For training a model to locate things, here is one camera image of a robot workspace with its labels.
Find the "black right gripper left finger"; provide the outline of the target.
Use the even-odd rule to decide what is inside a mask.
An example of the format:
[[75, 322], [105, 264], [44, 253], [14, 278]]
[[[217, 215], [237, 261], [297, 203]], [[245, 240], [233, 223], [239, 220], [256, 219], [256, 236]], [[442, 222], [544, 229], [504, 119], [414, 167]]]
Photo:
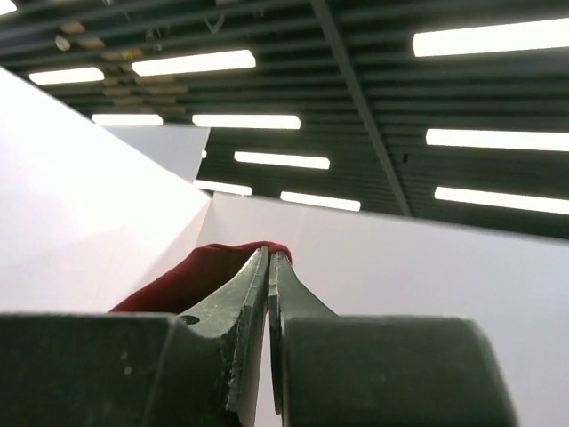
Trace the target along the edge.
[[179, 315], [191, 336], [191, 382], [224, 412], [256, 410], [268, 267], [262, 246], [226, 284]]

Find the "dark red t shirt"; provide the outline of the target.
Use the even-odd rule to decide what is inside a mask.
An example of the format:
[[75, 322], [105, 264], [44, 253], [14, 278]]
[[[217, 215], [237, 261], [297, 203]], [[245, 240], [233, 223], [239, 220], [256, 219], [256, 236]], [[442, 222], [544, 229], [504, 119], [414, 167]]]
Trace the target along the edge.
[[282, 252], [292, 259], [287, 246], [271, 241], [200, 246], [177, 266], [129, 295], [112, 311], [180, 314], [230, 281], [252, 254], [264, 246], [271, 254]]

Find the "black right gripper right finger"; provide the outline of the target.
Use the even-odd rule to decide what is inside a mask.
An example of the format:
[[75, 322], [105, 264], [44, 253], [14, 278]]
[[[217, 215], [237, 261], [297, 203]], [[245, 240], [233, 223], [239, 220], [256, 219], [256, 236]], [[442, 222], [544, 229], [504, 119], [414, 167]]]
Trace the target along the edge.
[[276, 413], [284, 416], [285, 324], [291, 318], [337, 318], [338, 315], [301, 283], [283, 251], [270, 256], [268, 315], [274, 405]]

